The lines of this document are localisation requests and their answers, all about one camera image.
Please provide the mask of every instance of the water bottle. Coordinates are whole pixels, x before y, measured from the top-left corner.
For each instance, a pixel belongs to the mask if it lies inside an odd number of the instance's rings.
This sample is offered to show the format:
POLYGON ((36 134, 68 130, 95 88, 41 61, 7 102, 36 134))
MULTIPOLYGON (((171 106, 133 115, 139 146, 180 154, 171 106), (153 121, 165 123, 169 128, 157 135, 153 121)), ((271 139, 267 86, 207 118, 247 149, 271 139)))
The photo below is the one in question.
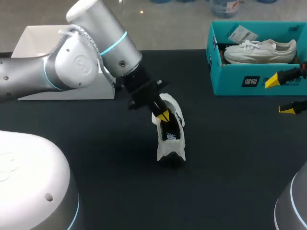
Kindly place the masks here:
POLYGON ((260 2, 263 2, 263 3, 273 3, 273 2, 276 2, 277 0, 258 0, 260 2))
POLYGON ((239 0, 210 0, 214 15, 220 18, 232 18, 239 10, 239 0))

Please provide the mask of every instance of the logo on box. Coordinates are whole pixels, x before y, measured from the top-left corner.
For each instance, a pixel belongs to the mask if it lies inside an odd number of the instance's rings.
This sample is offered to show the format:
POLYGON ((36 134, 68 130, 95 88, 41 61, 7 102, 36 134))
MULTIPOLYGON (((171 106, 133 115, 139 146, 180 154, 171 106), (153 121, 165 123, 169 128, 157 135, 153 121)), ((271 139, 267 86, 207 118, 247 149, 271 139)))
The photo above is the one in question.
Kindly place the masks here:
POLYGON ((242 87, 257 87, 260 76, 245 76, 242 87))

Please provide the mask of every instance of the white box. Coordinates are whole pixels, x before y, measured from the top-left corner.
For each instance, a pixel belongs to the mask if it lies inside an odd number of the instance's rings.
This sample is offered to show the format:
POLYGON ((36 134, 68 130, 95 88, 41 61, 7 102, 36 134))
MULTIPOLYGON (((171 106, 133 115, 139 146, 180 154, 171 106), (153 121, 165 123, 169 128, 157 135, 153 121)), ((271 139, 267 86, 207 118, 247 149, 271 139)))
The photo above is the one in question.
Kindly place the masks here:
MULTIPOLYGON (((68 25, 27 26, 20 37, 12 58, 30 58, 48 54, 59 42, 59 30, 68 25)), ((19 100, 88 100, 114 99, 115 89, 99 71, 96 81, 87 88, 65 92, 42 92, 19 100)))

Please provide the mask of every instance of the black table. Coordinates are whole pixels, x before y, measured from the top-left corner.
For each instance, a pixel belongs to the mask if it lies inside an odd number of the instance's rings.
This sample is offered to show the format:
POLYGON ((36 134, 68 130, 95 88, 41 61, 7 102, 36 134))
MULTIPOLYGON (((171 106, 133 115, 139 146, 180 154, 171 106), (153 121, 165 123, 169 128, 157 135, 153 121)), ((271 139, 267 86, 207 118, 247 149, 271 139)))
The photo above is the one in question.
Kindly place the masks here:
POLYGON ((274 230, 275 202, 307 160, 307 114, 278 114, 290 97, 214 96, 205 50, 143 55, 183 111, 185 167, 156 162, 151 114, 129 112, 125 96, 1 104, 0 130, 64 152, 87 230, 274 230))

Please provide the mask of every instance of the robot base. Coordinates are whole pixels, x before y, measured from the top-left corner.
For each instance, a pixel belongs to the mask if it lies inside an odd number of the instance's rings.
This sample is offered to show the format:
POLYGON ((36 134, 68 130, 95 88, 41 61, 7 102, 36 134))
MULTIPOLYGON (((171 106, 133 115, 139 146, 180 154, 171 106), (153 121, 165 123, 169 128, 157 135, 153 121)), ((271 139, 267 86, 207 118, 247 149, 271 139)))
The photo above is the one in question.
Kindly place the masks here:
POLYGON ((0 229, 84 230, 74 177, 61 150, 29 134, 0 131, 0 229))

